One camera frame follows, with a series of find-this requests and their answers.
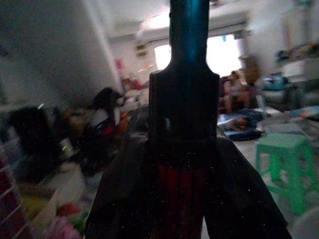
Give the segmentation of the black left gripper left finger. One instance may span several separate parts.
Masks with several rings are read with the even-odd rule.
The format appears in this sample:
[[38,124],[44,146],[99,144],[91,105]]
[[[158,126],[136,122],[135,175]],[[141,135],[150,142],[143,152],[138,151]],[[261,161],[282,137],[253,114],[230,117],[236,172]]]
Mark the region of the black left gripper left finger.
[[149,239],[156,201],[148,149],[149,108],[135,110],[119,151],[99,183],[84,236],[87,239]]

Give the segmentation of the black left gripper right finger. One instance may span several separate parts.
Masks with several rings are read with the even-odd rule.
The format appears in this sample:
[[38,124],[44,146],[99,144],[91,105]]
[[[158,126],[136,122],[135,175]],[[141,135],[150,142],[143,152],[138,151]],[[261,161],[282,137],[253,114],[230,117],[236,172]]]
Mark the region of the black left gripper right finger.
[[205,181],[211,239],[290,239],[287,221],[257,170],[221,129]]

